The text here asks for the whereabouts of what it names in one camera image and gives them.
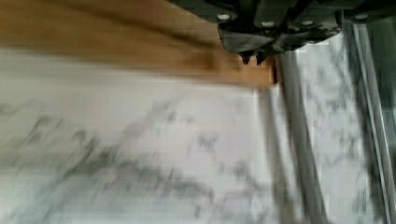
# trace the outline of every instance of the wooden edge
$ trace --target wooden edge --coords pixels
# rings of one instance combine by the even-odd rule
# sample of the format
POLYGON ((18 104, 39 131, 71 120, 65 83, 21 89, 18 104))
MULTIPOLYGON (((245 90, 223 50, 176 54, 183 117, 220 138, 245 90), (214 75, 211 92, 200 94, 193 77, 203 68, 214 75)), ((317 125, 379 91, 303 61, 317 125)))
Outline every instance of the wooden edge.
POLYGON ((242 65, 237 55, 119 23, 48 1, 0 0, 0 45, 61 53, 96 62, 200 78, 252 89, 274 85, 276 64, 242 65))
POLYGON ((283 83, 283 71, 282 71, 282 66, 281 66, 281 59, 279 55, 276 55, 275 58, 275 72, 274 72, 274 76, 276 78, 276 80, 274 81, 274 83, 283 83))

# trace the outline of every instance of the marble surface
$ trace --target marble surface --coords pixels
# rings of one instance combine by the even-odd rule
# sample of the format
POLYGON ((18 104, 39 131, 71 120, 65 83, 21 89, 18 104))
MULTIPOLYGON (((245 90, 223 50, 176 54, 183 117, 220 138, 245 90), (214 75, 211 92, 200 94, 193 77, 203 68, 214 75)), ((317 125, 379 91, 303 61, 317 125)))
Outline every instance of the marble surface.
POLYGON ((293 52, 319 183, 331 223, 384 223, 367 161, 349 60, 340 34, 293 52))
POLYGON ((279 89, 0 58, 0 223, 306 223, 279 89))

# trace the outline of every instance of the metal bolt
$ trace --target metal bolt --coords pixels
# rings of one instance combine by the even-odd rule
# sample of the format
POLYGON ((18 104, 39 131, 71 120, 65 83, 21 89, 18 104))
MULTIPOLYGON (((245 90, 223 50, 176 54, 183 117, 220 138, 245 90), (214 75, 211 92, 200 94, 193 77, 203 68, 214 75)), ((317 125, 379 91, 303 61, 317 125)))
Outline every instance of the metal bolt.
POLYGON ((230 18, 231 18, 231 16, 228 15, 228 14, 219 14, 218 15, 218 19, 221 20, 221 21, 227 21, 230 18))
POLYGON ((367 15, 367 14, 361 14, 361 15, 357 15, 355 17, 355 20, 362 21, 362 20, 367 19, 368 17, 369 17, 369 15, 367 15))
POLYGON ((262 22, 262 26, 263 27, 272 27, 274 25, 275 25, 275 23, 273 21, 264 21, 264 22, 262 22))
POLYGON ((302 25, 312 25, 312 24, 314 24, 313 21, 303 21, 302 22, 302 25))

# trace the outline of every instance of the wood trim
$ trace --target wood trim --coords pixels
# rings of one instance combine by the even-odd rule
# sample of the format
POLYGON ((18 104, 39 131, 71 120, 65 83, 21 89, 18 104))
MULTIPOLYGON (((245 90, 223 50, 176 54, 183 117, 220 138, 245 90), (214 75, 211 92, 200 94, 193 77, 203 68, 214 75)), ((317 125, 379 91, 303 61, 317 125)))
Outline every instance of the wood trim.
POLYGON ((166 27, 112 20, 63 1, 0 0, 0 8, 0 45, 254 89, 275 82, 273 61, 244 66, 219 45, 166 32, 166 27))
POLYGON ((100 17, 127 23, 134 21, 155 31, 221 47, 216 24, 204 21, 166 0, 59 0, 58 2, 100 17))

